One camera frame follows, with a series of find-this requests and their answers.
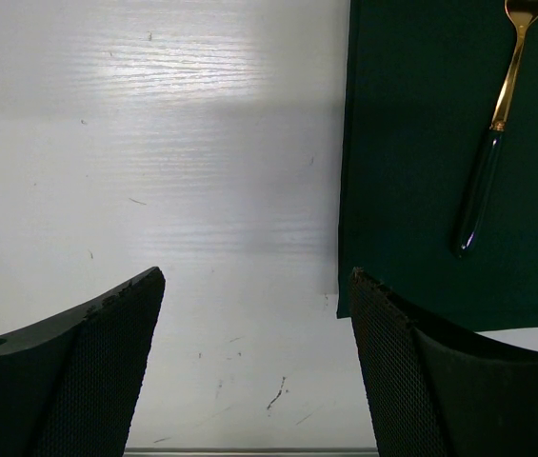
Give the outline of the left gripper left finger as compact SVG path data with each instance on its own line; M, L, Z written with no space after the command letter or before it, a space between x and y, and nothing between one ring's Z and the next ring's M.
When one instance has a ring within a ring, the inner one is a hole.
M0 456L121 456L165 291L149 268L0 335Z

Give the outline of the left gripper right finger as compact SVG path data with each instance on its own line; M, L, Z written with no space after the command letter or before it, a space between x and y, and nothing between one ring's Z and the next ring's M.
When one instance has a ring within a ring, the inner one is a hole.
M382 456L538 456L538 351L462 328L356 269L351 323Z

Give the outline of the dark green cloth napkin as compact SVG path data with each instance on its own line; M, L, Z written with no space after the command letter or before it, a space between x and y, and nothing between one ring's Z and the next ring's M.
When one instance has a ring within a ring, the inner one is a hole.
M538 327L538 20L478 241L449 248L514 43L500 1L351 4L339 317L360 269L465 328Z

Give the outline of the gold fork black handle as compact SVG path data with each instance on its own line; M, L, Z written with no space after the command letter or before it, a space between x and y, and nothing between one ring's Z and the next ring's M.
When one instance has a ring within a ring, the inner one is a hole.
M515 43L487 133L474 157L453 227L451 252L457 259L469 255L479 238L503 146L526 36L531 25L538 20L538 1L509 0L504 3L504 11L515 30Z

